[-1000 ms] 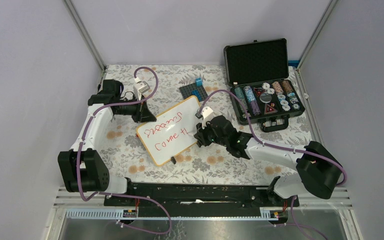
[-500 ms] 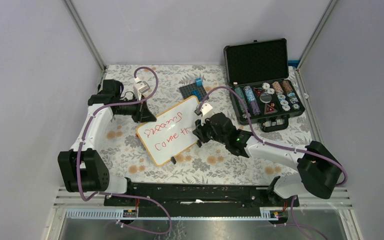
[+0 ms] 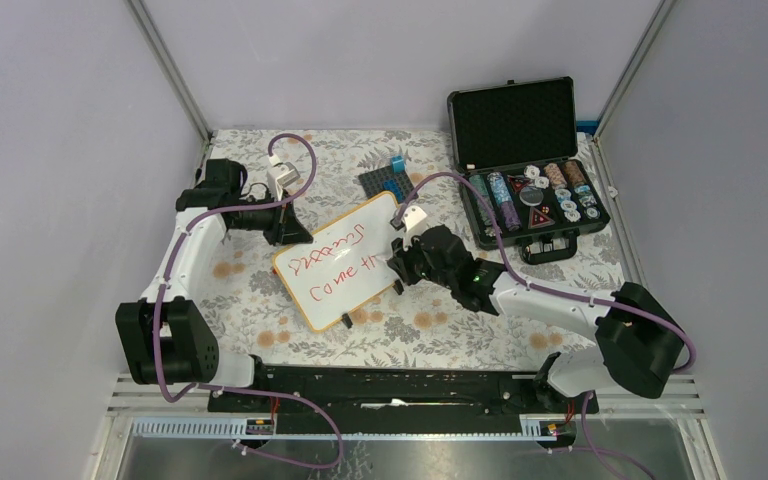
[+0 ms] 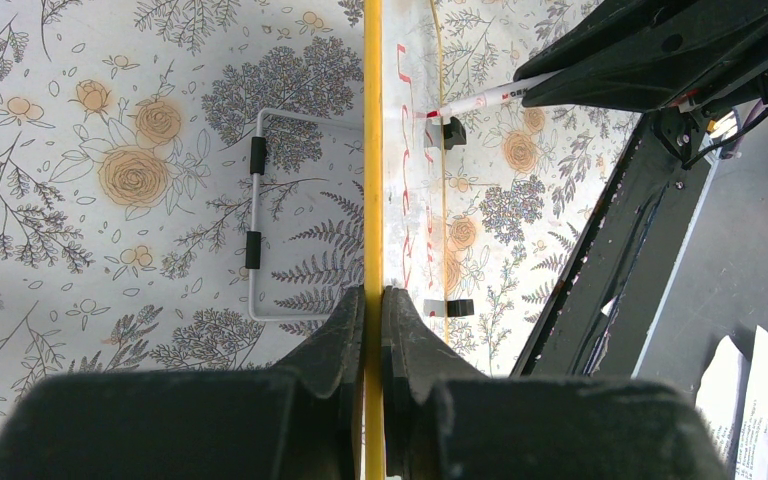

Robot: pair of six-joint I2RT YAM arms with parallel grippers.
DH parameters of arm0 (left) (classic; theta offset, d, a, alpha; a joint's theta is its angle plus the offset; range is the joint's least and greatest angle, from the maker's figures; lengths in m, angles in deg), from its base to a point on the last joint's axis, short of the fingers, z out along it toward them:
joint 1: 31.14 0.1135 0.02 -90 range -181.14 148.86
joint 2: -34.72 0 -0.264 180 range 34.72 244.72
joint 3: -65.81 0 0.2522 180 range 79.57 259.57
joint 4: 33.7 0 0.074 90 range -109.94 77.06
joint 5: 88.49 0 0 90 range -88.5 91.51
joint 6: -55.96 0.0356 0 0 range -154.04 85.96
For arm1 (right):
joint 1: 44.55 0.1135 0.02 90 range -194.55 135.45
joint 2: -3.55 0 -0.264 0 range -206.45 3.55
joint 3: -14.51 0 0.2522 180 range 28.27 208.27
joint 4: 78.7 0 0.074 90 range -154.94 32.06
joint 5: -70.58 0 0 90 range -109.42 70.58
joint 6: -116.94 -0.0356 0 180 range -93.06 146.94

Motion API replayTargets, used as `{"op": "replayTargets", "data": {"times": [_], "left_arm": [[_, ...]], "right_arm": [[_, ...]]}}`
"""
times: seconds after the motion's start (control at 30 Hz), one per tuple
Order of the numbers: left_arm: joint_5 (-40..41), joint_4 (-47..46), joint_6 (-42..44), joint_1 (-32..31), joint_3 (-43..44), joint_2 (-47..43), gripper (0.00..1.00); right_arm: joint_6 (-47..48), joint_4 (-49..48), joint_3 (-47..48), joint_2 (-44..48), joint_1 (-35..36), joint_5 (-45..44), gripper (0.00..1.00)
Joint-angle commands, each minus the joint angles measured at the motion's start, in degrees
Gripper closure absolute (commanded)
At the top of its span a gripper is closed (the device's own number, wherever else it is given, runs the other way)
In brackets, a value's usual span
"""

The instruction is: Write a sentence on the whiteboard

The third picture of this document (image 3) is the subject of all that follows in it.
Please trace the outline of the yellow framed whiteboard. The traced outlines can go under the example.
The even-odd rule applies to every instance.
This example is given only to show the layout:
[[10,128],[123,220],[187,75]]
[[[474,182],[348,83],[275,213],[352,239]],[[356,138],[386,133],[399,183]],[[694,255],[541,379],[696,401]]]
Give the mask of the yellow framed whiteboard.
[[314,332],[323,332],[370,298],[392,287],[386,265],[398,232],[390,220],[396,197],[382,192],[313,234],[313,242],[287,247],[272,266]]

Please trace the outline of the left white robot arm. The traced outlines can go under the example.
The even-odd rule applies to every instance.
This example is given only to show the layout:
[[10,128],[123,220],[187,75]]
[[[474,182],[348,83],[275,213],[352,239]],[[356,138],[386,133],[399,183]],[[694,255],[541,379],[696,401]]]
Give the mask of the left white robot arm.
[[270,158],[267,191],[245,197],[245,167],[212,159],[203,179],[176,201],[175,231],[161,266],[135,302],[119,305],[115,324],[132,379],[138,384],[213,383],[232,387],[248,411],[269,401],[270,385],[247,354],[223,353],[200,312],[214,251],[231,230],[257,231],[270,245],[306,244],[312,234],[297,219],[287,186],[300,177],[289,162]]

